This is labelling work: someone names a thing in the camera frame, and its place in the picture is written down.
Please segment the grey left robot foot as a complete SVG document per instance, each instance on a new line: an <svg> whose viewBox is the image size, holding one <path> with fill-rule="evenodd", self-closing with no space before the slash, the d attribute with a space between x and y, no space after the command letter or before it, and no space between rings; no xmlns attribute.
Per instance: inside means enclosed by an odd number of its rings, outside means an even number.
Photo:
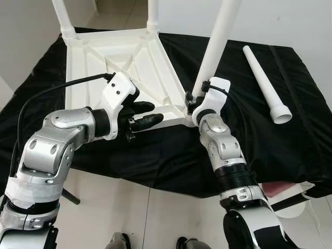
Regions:
<svg viewBox="0 0 332 249"><path fill-rule="evenodd" d="M105 249L131 249L130 237L121 232L115 232Z"/></svg>

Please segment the white plastic table top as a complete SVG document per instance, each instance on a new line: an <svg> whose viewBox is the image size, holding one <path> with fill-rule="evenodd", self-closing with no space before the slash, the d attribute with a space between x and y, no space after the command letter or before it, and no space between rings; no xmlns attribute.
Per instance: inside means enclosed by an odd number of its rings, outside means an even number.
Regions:
<svg viewBox="0 0 332 249"><path fill-rule="evenodd" d="M155 129L192 127L185 90L160 41L146 28L78 33L67 38L66 81L102 73L123 73L140 91L137 101L152 102L164 119Z"/></svg>

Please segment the grey right robot foot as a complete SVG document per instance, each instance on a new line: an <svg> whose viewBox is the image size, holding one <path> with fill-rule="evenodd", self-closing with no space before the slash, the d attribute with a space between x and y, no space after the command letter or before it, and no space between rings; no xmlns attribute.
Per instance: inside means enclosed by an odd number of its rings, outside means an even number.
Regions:
<svg viewBox="0 0 332 249"><path fill-rule="evenodd" d="M211 247L207 243L195 238L179 237L176 240L176 249L211 249Z"/></svg>

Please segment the white plastic table leg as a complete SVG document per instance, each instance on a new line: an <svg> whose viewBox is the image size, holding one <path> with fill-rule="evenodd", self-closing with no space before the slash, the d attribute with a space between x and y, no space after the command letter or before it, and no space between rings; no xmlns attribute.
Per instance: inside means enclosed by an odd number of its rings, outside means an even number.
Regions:
<svg viewBox="0 0 332 249"><path fill-rule="evenodd" d="M281 98L276 93L267 74L256 59L255 54L249 46L244 46L242 50L269 107L269 114L273 123L280 125L289 122L293 116L292 112L290 112L289 107L284 105Z"/></svg>
<svg viewBox="0 0 332 249"><path fill-rule="evenodd" d="M59 22L60 34L65 43L68 43L69 40L78 39L78 35L64 5L64 0L52 0L52 5Z"/></svg>
<svg viewBox="0 0 332 249"><path fill-rule="evenodd" d="M202 97L202 83L212 78L216 73L241 3L242 0L222 0L192 89L192 97Z"/></svg>
<svg viewBox="0 0 332 249"><path fill-rule="evenodd" d="M148 0L148 18L146 22L146 28L149 32L157 33L158 28L158 17L159 17L159 4L158 0Z"/></svg>

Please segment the black table cloth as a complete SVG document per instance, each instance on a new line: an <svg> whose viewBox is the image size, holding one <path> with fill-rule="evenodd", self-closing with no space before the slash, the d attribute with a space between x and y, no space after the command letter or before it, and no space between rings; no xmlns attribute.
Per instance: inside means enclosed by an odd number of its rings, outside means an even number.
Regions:
<svg viewBox="0 0 332 249"><path fill-rule="evenodd" d="M216 76L231 82L232 101L223 107L223 120L239 140L256 180L328 181L332 114L306 65L290 47L249 44L292 112L289 122L275 124L243 53L245 46L244 41L226 43ZM48 50L0 112L0 194L9 175L21 107L35 93L64 83L65 62L64 41L51 39ZM143 131L133 142L120 137L87 143L76 150L73 168L199 198L219 191L199 131L181 125Z"/></svg>

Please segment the grey robot foot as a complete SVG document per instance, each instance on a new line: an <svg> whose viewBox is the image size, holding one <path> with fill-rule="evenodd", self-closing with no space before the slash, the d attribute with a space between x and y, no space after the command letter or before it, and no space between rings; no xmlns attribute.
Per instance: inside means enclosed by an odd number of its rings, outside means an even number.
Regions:
<svg viewBox="0 0 332 249"><path fill-rule="evenodd" d="M105 249L131 249L130 237L121 232L115 232Z"/></svg>
<svg viewBox="0 0 332 249"><path fill-rule="evenodd" d="M211 247L207 243L195 238L179 237L176 240L176 249L211 249Z"/></svg>

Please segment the white round plastic base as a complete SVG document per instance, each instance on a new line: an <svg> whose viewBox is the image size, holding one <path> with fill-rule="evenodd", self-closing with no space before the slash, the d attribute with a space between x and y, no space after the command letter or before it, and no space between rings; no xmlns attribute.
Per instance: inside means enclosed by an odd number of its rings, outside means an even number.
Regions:
<svg viewBox="0 0 332 249"><path fill-rule="evenodd" d="M277 202L284 201L285 199L301 195L305 190L311 189L313 187L312 183L304 181L303 183L287 183L287 182L272 182L259 184L264 194L268 198L270 204L276 204ZM276 215L279 218L292 219L299 217L306 211L307 201L295 204L277 211L275 208Z"/></svg>

